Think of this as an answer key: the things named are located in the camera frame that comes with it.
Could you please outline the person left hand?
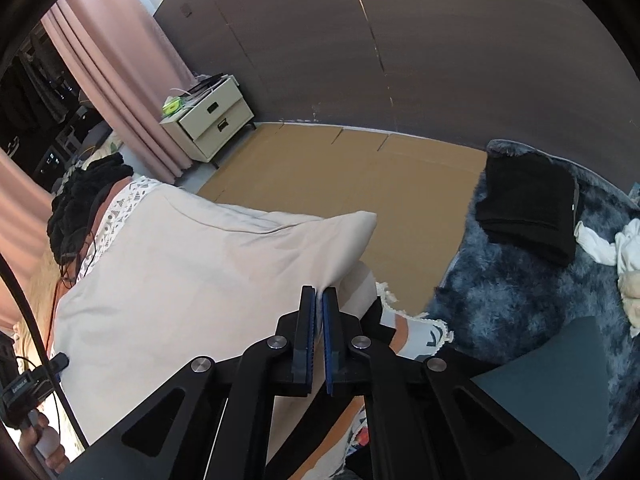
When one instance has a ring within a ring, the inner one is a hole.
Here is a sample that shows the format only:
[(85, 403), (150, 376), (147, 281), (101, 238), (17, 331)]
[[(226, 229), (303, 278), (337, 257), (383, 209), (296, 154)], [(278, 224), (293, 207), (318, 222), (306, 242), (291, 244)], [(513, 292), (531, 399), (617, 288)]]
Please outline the person left hand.
[(70, 464), (60, 436), (38, 410), (27, 415), (18, 446), (34, 471), (48, 478), (56, 478)]

